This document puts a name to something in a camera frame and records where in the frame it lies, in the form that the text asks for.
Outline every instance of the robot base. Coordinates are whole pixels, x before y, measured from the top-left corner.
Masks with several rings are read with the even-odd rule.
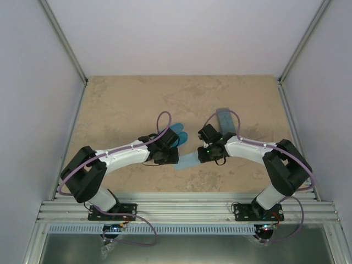
[[[125,221],[123,216],[108,216],[99,212],[94,206],[91,206],[88,214],[89,221]],[[136,203],[118,203],[112,207],[107,213],[131,213],[137,214]],[[135,217],[128,217],[129,222],[136,221]]]
[[[266,221],[277,222],[278,220],[284,221],[284,213],[281,204],[277,203],[270,210],[267,210],[265,215],[258,218],[253,212],[251,203],[235,203],[233,205],[233,212],[237,222],[254,222]]]

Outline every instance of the marble-patterned tabletop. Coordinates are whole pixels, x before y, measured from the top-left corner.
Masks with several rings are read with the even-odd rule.
[[[260,141],[291,139],[289,125],[273,76],[93,76],[89,79],[71,140],[68,162],[86,145],[94,150],[129,144],[156,132],[163,110],[173,123],[184,124],[188,141],[180,155],[201,146],[197,132],[217,108],[228,107],[241,118],[241,135]],[[167,117],[161,119],[161,126]],[[211,124],[218,128],[216,118]],[[229,158],[175,170],[172,165],[142,164],[115,170],[102,185],[115,192],[234,192],[261,191],[270,180],[264,166]]]

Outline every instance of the robotic arm link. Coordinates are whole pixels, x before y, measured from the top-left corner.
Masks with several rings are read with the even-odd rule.
[[[254,198],[250,208],[246,208],[249,211],[246,213],[254,214],[258,220],[265,220],[271,215],[270,209],[286,196],[292,196],[309,178],[307,171],[297,164],[292,156],[312,172],[307,161],[289,140],[283,139],[279,143],[268,144],[239,138],[235,133],[222,135],[211,124],[205,125],[198,134],[203,141],[203,147],[198,148],[201,163],[223,159],[224,164],[227,157],[241,157],[266,167],[271,185]],[[289,156],[277,149],[289,153]]]
[[[110,191],[101,187],[106,174],[133,163],[150,160],[157,165],[178,163],[178,149],[172,147],[178,140],[178,135],[167,128],[158,140],[151,142],[156,136],[157,134],[142,136],[131,144],[119,147],[121,151],[115,153],[112,150],[116,148],[94,151],[90,146],[85,146],[67,164],[60,177],[64,180],[85,161],[102,156],[73,174],[66,182],[66,186],[78,203],[89,202],[105,212],[109,211],[114,206],[119,206],[119,201]]]

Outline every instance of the purple wire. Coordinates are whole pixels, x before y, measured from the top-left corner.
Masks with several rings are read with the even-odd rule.
[[[255,237],[257,237],[261,243],[277,243],[277,242],[285,241],[285,240],[290,239],[290,238],[294,237],[295,235],[297,235],[298,232],[300,232],[300,230],[302,229],[302,227],[303,227],[303,221],[304,221],[303,205],[302,205],[301,201],[298,200],[298,199],[297,199],[296,197],[294,197],[294,196],[286,196],[284,199],[281,200],[281,202],[283,202],[284,200],[286,200],[286,199],[288,199],[288,198],[295,199],[295,200],[298,202],[299,206],[301,207],[302,219],[301,219],[301,222],[300,222],[299,226],[297,227],[296,230],[294,230],[294,232],[293,232],[291,235],[288,235],[288,236],[286,236],[286,237],[284,237],[284,238],[266,240],[266,239],[261,239],[257,234],[255,234]]]
[[[141,143],[141,144],[137,144],[137,145],[134,145],[133,147],[141,147],[141,146],[146,146],[150,143],[153,143],[155,141],[157,141],[159,138],[161,138],[167,131],[167,129],[170,127],[171,125],[171,114],[168,112],[168,111],[163,111],[159,114],[158,118],[157,118],[157,121],[156,121],[156,126],[157,128],[159,127],[159,120],[160,120],[160,117],[163,115],[163,114],[167,114],[169,116],[169,123],[167,124],[166,128],[164,129],[164,131],[162,131],[157,137],[155,137],[154,139],[152,139],[151,141],[148,141],[146,143]],[[110,150],[107,154],[108,155],[111,155],[111,154],[114,154],[116,152],[119,152],[119,151],[123,151],[123,150],[129,150],[129,149],[132,149],[132,146],[124,146],[124,147],[118,147],[118,148],[115,148],[113,150]],[[58,188],[58,192],[59,194],[61,195],[64,195],[64,196],[72,196],[72,194],[70,193],[67,193],[67,192],[62,192],[62,187],[66,184],[66,182],[76,173],[78,172],[80,169],[84,168],[86,165],[88,165],[89,163],[91,163],[92,161],[95,161],[99,158],[102,158],[102,157],[105,157],[107,155],[106,153],[102,153],[98,156],[95,156],[93,158],[90,158],[88,159],[87,161],[83,162],[80,166],[78,166],[77,168],[75,168],[70,174],[67,175],[67,177],[60,183],[59,185],[59,188]]]
[[[237,138],[239,140],[241,140],[242,142],[244,143],[247,143],[247,144],[250,144],[250,145],[254,145],[254,146],[259,146],[259,147],[262,147],[263,146],[263,143],[262,142],[256,142],[256,141],[251,141],[251,140],[247,140],[247,139],[241,139],[240,137],[240,128],[241,128],[241,120],[240,120],[240,117],[237,115],[236,112],[232,111],[232,110],[229,110],[229,109],[221,109],[221,110],[217,110],[217,112],[230,112],[230,113],[233,113],[236,118],[237,118],[237,122],[238,122],[238,126],[237,126]],[[208,124],[208,122],[210,121],[210,119],[212,119],[216,113],[212,114],[205,122],[204,124],[204,127]],[[312,184],[308,187],[304,187],[304,188],[301,188],[301,189],[298,189],[298,191],[306,191],[306,190],[310,190],[310,189],[313,189],[314,186],[316,186],[316,178],[315,176],[313,175],[313,173],[307,168],[307,166],[304,165],[304,163],[302,161],[300,161],[299,159],[297,159],[295,156],[293,156],[291,153],[279,148],[279,147],[276,147],[276,146],[272,146],[272,145],[266,145],[266,147],[270,148],[270,149],[273,149],[273,150],[277,150],[279,152],[281,152],[282,154],[285,154],[286,156],[288,156],[289,158],[293,159],[296,163],[298,163],[299,166],[301,166],[309,175],[309,177],[311,178],[311,182]]]
[[[130,216],[130,217],[136,217],[136,218],[139,218],[141,219],[142,221],[144,221],[148,226],[150,226],[150,228],[152,229],[153,233],[155,234],[155,238],[154,238],[154,241],[150,244],[144,244],[144,243],[138,243],[138,242],[132,242],[132,241],[127,241],[127,240],[122,240],[122,239],[108,239],[105,237],[105,232],[103,232],[103,239],[106,239],[106,240],[110,240],[110,241],[115,241],[115,242],[120,242],[120,243],[124,243],[124,244],[129,244],[129,245],[134,245],[134,246],[145,246],[145,247],[148,247],[148,246],[154,246],[156,245],[157,243],[157,240],[158,240],[158,234],[156,233],[156,230],[155,228],[153,227],[153,225],[148,222],[147,219],[141,217],[141,216],[138,216],[136,214],[131,214],[131,213],[108,213],[108,212],[105,212],[103,210],[101,210],[98,206],[95,206],[94,207],[101,213],[103,213],[104,215],[107,215],[107,216]]]

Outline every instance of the purple cable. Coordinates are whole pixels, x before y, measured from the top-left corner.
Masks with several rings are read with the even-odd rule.
[[[259,239],[259,242],[261,242],[261,243],[277,243],[277,242],[282,242],[282,241],[285,241],[285,240],[287,240],[287,239],[290,239],[290,238],[294,237],[294,236],[297,235],[298,232],[300,232],[300,230],[302,229],[302,227],[303,227],[303,221],[304,221],[303,205],[302,205],[302,203],[300,202],[300,200],[298,200],[298,199],[297,199],[296,197],[294,197],[294,196],[287,196],[287,197],[285,197],[284,199],[282,199],[281,202],[283,202],[284,200],[286,200],[286,199],[288,199],[288,198],[295,199],[295,200],[298,202],[299,206],[301,207],[302,219],[301,219],[301,222],[300,222],[299,226],[297,227],[296,230],[294,230],[294,232],[293,232],[291,235],[288,235],[288,236],[286,236],[286,237],[284,237],[284,238],[268,239],[268,240],[266,240],[266,239],[261,239],[257,234],[255,234],[255,237],[257,237],[257,238]]]
[[[141,217],[141,216],[138,216],[136,214],[131,214],[131,213],[108,213],[108,212],[105,212],[103,210],[101,210],[98,206],[95,206],[94,207],[101,213],[103,213],[104,215],[107,215],[107,216],[130,216],[130,217],[136,217],[136,218],[139,218],[141,219],[142,221],[144,221],[148,226],[150,226],[150,228],[152,229],[153,233],[155,234],[155,239],[152,243],[150,244],[144,244],[144,243],[138,243],[138,242],[132,242],[132,241],[126,241],[126,240],[122,240],[122,239],[108,239],[105,237],[105,233],[106,231],[103,232],[103,239],[107,240],[107,241],[115,241],[115,242],[120,242],[120,243],[124,243],[124,244],[129,244],[129,245],[134,245],[134,246],[145,246],[145,247],[148,247],[148,246],[154,246],[156,245],[157,243],[157,240],[158,240],[158,234],[156,233],[156,230],[155,228],[152,226],[152,224],[150,222],[148,222],[147,219]]]
[[[158,118],[157,118],[157,122],[156,122],[156,126],[157,128],[159,127],[159,120],[160,120],[160,117],[163,115],[163,114],[167,114],[169,116],[169,123],[167,124],[166,128],[164,129],[164,131],[162,131],[157,137],[155,137],[154,139],[152,139],[151,141],[148,141],[146,143],[141,143],[141,144],[137,144],[133,147],[141,147],[141,146],[146,146],[150,143],[153,143],[155,141],[157,141],[159,138],[161,138],[167,131],[167,129],[170,127],[171,125],[171,114],[168,112],[168,111],[163,111],[159,114]],[[119,152],[119,151],[123,151],[123,150],[129,150],[131,149],[132,146],[124,146],[124,147],[120,147],[120,148],[115,148],[114,150],[110,150],[108,152],[108,155],[110,154],[114,154],[116,152]],[[65,183],[76,173],[78,172],[80,169],[84,168],[86,165],[88,165],[89,163],[91,163],[92,161],[95,161],[99,158],[102,158],[104,156],[106,156],[107,154],[106,153],[103,153],[103,154],[100,154],[98,156],[95,156],[93,158],[90,158],[88,159],[87,161],[83,162],[80,166],[78,166],[77,168],[75,168],[70,174],[67,175],[67,177],[60,183],[59,185],[59,188],[58,188],[58,192],[59,194],[61,195],[65,195],[65,196],[72,196],[72,194],[70,193],[67,193],[67,192],[62,192],[62,187],[65,185]]]
[[[245,142],[247,144],[251,144],[251,145],[254,145],[254,146],[259,146],[259,147],[262,147],[263,146],[263,143],[259,143],[259,142],[255,142],[255,141],[251,141],[251,140],[247,140],[247,139],[241,139],[240,137],[240,128],[241,128],[241,120],[240,120],[240,117],[237,115],[237,113],[235,113],[234,111],[232,110],[229,110],[229,109],[221,109],[221,110],[218,110],[217,112],[230,112],[230,113],[233,113],[236,118],[237,118],[237,122],[238,122],[238,126],[237,126],[237,138],[239,140],[241,140],[242,142]],[[204,127],[208,124],[208,122],[210,121],[210,119],[212,119],[214,116],[216,115],[216,113],[212,114],[205,122],[204,124]],[[282,154],[285,154],[286,156],[288,156],[289,158],[293,159],[295,162],[298,163],[299,166],[301,166],[309,175],[309,177],[311,178],[311,181],[312,181],[312,184],[308,187],[304,187],[304,188],[301,188],[301,189],[298,189],[298,191],[306,191],[306,190],[310,190],[312,189],[314,186],[316,186],[316,178],[315,176],[313,175],[313,173],[307,168],[307,166],[304,165],[304,163],[302,161],[300,161],[299,159],[297,159],[295,156],[293,156],[291,153],[285,151],[285,150],[282,150],[281,148],[279,147],[276,147],[276,146],[272,146],[272,145],[266,145],[268,148],[270,149],[273,149],[273,150],[277,150],[279,152],[281,152]]]

